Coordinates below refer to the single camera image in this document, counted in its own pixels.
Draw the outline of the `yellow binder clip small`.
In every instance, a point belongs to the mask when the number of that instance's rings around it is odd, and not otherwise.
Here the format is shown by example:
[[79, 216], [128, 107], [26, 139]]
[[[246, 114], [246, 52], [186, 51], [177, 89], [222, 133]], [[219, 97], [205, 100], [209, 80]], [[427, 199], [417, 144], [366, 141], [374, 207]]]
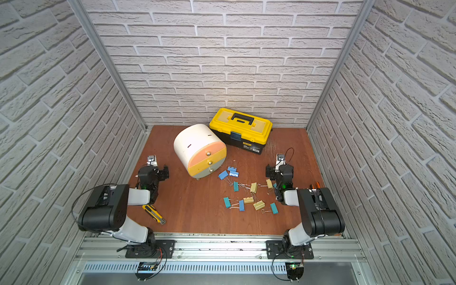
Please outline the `yellow binder clip small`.
[[231, 207], [236, 207], [236, 206], [240, 207], [241, 205], [252, 204], [254, 202], [255, 202], [255, 200], [253, 197], [245, 197], [245, 198], [242, 198], [239, 201], [235, 202], [234, 204], [231, 204]]

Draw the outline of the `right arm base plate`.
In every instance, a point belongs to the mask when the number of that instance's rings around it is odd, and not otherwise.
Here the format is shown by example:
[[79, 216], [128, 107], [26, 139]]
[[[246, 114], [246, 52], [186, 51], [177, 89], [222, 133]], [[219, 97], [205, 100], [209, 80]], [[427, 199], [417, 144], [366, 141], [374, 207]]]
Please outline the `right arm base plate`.
[[283, 241], [266, 241], [267, 258], [276, 259], [294, 259], [294, 260], [313, 260], [314, 253], [311, 244], [302, 246], [286, 245]]

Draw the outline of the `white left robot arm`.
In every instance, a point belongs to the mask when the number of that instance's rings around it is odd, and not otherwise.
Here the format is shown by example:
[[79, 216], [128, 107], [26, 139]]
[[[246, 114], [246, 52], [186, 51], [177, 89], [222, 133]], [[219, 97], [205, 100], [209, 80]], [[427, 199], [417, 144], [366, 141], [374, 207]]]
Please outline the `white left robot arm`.
[[128, 206], [140, 206], [159, 224], [165, 224], [154, 203], [159, 183], [169, 178], [169, 168], [159, 169], [149, 163], [138, 171], [135, 188], [128, 184], [103, 184], [88, 190], [88, 200], [75, 222], [83, 232], [108, 235], [125, 242], [118, 252], [126, 251], [126, 258], [163, 258], [166, 251], [156, 242], [151, 229], [128, 217]]

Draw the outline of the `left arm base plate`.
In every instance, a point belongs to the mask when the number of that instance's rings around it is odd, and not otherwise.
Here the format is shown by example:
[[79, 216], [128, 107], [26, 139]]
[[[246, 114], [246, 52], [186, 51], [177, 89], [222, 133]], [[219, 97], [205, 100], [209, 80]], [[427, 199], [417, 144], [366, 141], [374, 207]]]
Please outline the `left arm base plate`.
[[175, 243], [175, 240], [159, 239], [153, 243], [146, 242], [138, 245], [128, 245], [125, 257], [135, 259], [172, 258]]

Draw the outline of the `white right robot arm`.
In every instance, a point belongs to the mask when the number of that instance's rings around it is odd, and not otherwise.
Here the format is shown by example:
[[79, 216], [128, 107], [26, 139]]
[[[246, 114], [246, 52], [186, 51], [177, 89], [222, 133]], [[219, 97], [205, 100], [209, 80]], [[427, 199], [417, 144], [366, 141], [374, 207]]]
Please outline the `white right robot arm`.
[[281, 242], [266, 242], [269, 259], [304, 257], [311, 253], [312, 241], [345, 231], [344, 218], [331, 191], [321, 187], [295, 188], [293, 175], [291, 165], [266, 166], [266, 177], [276, 182], [274, 193], [277, 201], [300, 210], [300, 223], [287, 230]]

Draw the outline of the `orange top drawer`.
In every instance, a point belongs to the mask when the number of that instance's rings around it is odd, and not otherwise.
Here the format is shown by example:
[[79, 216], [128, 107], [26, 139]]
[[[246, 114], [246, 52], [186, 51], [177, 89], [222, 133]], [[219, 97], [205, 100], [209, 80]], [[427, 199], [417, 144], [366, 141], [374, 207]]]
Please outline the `orange top drawer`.
[[226, 145], [223, 142], [213, 142], [202, 147], [192, 155], [188, 162], [188, 168], [196, 165], [208, 157], [214, 156], [216, 153], [222, 150], [226, 150]]

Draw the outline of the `round white drawer cabinet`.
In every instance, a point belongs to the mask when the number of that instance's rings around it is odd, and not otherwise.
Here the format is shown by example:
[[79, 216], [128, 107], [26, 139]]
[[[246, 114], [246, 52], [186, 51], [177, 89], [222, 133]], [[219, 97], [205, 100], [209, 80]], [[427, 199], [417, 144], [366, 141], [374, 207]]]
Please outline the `round white drawer cabinet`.
[[215, 172], [227, 156], [225, 143], [204, 124], [192, 125], [181, 131], [173, 148], [188, 174], [197, 180]]

